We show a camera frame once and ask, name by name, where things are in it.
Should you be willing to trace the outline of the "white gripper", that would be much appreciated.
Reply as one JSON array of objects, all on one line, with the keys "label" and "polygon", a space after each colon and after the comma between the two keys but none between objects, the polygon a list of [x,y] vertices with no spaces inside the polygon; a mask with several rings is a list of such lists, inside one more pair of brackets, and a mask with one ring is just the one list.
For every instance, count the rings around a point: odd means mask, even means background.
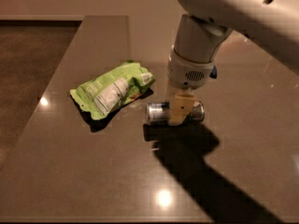
[{"label": "white gripper", "polygon": [[192,62],[181,57],[175,51],[175,47],[171,48],[168,56],[168,80],[164,97],[164,100],[170,105],[169,125],[180,125],[191,112],[196,100],[191,91],[176,91],[173,93],[173,87],[183,90],[196,90],[207,83],[213,68],[213,62]]}]

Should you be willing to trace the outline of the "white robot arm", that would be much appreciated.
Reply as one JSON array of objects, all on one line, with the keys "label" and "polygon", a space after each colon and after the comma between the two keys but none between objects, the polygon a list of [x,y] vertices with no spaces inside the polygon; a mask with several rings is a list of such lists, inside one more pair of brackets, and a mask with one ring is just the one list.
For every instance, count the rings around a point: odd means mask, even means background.
[{"label": "white robot arm", "polygon": [[215,56],[233,31],[299,72],[299,0],[178,2],[186,13],[168,58],[170,125],[181,124],[192,112],[192,92],[216,74]]}]

